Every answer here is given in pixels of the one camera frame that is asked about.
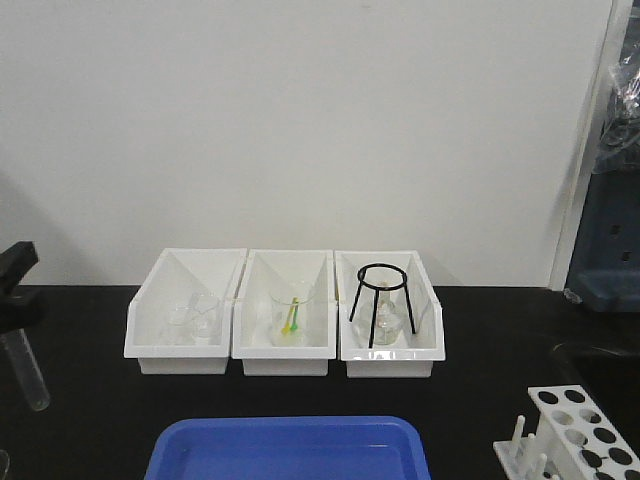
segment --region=black countertop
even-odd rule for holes
[[[638,315],[591,313],[543,289],[441,287],[447,360],[429,379],[348,379],[338,361],[327,377],[244,377],[235,360],[223,376],[145,376],[122,355],[137,287],[44,290],[49,313],[27,333],[49,408],[31,411],[0,361],[0,448],[16,480],[141,479],[156,438],[178,420],[297,415],[402,417],[434,480],[502,479],[492,442],[511,437],[518,414],[534,431],[527,387],[571,382],[554,347],[640,352]]]

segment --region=metal ring stand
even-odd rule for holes
[[[397,285],[381,287],[379,285],[373,285],[365,281],[365,276],[367,275],[367,270],[370,268],[389,268],[398,272],[402,275],[402,282]],[[356,307],[358,305],[358,300],[360,299],[360,292],[362,291],[362,286],[370,288],[374,290],[373,297],[373,314],[371,315],[371,333],[369,334],[369,348],[373,347],[373,334],[375,331],[376,325],[376,312],[378,311],[378,299],[380,298],[380,292],[390,292],[393,290],[399,290],[404,288],[404,294],[407,299],[407,311],[409,312],[409,321],[411,322],[411,333],[415,335],[416,326],[413,321],[413,310],[411,309],[411,301],[409,300],[409,289],[407,287],[407,274],[401,268],[396,267],[395,265],[389,265],[388,263],[370,263],[369,265],[365,265],[360,270],[358,270],[358,290],[356,291],[356,298],[353,301],[353,308],[351,309],[351,315],[349,315],[349,321],[353,321],[353,316],[356,312]]]

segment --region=white test tube rack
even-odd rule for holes
[[[509,480],[640,480],[640,461],[579,385],[530,387],[540,419],[522,437],[516,421],[510,441],[494,442]]]

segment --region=plastic bag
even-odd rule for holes
[[[640,10],[629,18],[593,173],[640,169]]]

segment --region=small glass beaker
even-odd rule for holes
[[[313,294],[304,283],[271,292],[271,343],[276,347],[308,344],[310,302]]]

